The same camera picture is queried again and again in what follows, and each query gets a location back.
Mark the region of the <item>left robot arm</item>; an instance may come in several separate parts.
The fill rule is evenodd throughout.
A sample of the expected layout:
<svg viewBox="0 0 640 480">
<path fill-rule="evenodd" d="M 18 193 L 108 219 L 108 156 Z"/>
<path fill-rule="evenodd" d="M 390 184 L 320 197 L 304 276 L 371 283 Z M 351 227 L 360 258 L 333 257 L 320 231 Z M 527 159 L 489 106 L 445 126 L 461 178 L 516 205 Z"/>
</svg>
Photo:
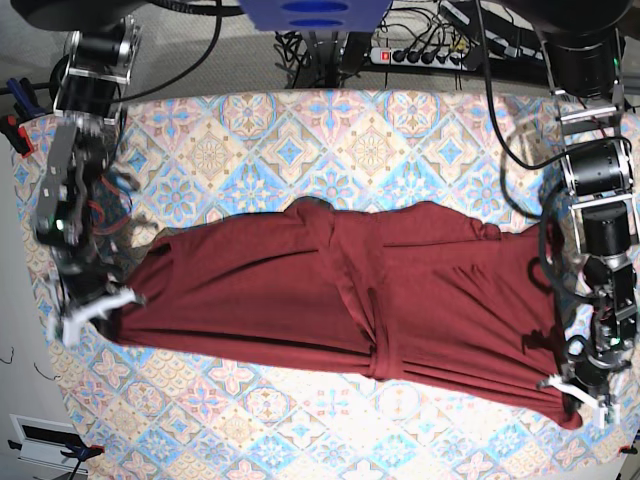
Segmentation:
<svg viewBox="0 0 640 480">
<path fill-rule="evenodd" d="M 559 194 L 570 197 L 576 249 L 585 260 L 581 274 L 589 293 L 567 289 L 549 261 L 541 261 L 557 291 L 592 305 L 591 333 L 567 340 L 561 374 L 539 385 L 591 407 L 594 423 L 603 428 L 620 421 L 616 378 L 631 365 L 638 330 L 637 279 L 629 252 L 639 242 L 639 216 L 632 146 L 621 132 L 623 49 L 617 28 L 631 4 L 507 1 L 504 5 L 536 32 L 552 96 L 571 95 L 596 103 L 558 113 L 563 178 L 543 206 L 548 218 Z"/>
</svg>

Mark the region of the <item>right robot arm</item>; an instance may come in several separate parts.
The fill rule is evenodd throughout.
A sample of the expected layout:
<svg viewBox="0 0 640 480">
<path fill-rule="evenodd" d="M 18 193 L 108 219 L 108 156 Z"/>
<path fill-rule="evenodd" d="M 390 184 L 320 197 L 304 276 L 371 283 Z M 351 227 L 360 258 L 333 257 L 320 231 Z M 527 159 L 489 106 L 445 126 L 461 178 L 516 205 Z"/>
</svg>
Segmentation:
<svg viewBox="0 0 640 480">
<path fill-rule="evenodd" d="M 124 128 L 121 100 L 131 81 L 140 27 L 137 1 L 14 1 L 32 27 L 67 32 L 67 64 L 58 78 L 58 121 L 32 217 L 35 239 L 49 248 L 63 295 L 50 314 L 49 340 L 70 347 L 87 324 L 108 332 L 110 314 L 143 303 L 105 261 L 95 240 L 91 202 L 111 167 Z"/>
</svg>

